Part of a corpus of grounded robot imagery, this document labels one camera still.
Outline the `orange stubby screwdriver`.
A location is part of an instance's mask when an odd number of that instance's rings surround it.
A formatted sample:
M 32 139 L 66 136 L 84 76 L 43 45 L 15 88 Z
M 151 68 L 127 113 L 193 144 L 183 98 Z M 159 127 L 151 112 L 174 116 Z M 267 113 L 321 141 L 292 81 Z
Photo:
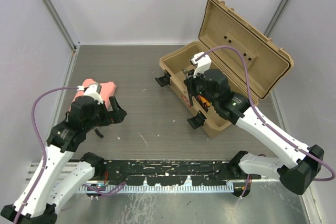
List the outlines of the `orange stubby screwdriver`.
M 199 95 L 197 97 L 197 100 L 198 100 L 199 104 L 201 105 L 201 107 L 207 112 L 208 108 L 211 106 L 211 104 L 201 95 Z

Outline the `tan plastic tool case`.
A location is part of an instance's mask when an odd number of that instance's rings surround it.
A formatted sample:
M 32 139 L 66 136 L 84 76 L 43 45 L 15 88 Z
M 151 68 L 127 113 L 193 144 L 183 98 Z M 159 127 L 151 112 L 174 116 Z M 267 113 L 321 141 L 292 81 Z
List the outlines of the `tan plastic tool case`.
M 220 69 L 233 91 L 247 95 L 246 88 L 250 87 L 255 105 L 265 99 L 294 66 L 293 59 L 284 49 L 227 7 L 225 2 L 207 0 L 198 40 L 162 57 L 159 66 L 164 75 L 156 81 L 162 87 L 170 86 L 192 113 L 192 118 L 199 120 L 196 126 L 210 138 L 221 134 L 231 123 L 222 119 L 212 106 L 206 109 L 197 98 L 188 97 L 182 70 L 194 70 L 196 67 L 191 58 L 195 54 L 221 45 L 236 48 L 242 57 L 230 49 L 217 49 L 209 54 L 210 68 Z

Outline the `small black handled hammer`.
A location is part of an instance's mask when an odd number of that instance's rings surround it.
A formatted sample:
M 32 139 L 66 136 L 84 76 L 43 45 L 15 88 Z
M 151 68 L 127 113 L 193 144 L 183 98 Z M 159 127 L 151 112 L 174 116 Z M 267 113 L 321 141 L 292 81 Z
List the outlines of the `small black handled hammer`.
M 193 106 L 193 99 L 192 99 L 192 94 L 191 94 L 191 76 L 189 75 L 189 71 L 186 68 L 182 69 L 182 73 L 185 75 L 185 80 L 184 80 L 184 84 L 186 85 L 187 88 L 187 94 L 188 94 L 188 98 L 189 98 L 189 104 L 190 107 Z

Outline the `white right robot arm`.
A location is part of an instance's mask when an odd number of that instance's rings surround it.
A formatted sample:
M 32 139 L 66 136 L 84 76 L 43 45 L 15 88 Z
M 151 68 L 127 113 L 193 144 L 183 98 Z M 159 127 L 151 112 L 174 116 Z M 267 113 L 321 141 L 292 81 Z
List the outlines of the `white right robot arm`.
M 220 70 L 196 73 L 183 69 L 183 73 L 190 98 L 204 98 L 222 119 L 249 132 L 277 155 L 269 158 L 240 151 L 230 161 L 232 176 L 241 179 L 256 174 L 278 179 L 289 191 L 303 195 L 321 169 L 324 150 L 317 144 L 301 143 L 268 120 L 244 95 L 231 90 Z

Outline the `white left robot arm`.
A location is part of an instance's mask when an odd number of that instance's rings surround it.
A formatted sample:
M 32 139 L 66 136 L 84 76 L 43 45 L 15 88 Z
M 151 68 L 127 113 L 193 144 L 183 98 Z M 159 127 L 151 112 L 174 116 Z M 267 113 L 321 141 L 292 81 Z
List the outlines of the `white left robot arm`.
M 109 101 L 111 111 L 105 103 L 87 95 L 74 100 L 65 119 L 50 131 L 43 157 L 28 186 L 13 204 L 3 207 L 2 217 L 12 223 L 55 223 L 61 208 L 80 186 L 91 178 L 99 180 L 104 176 L 104 159 L 85 153 L 75 170 L 56 183 L 89 131 L 121 123 L 127 115 L 114 96 Z

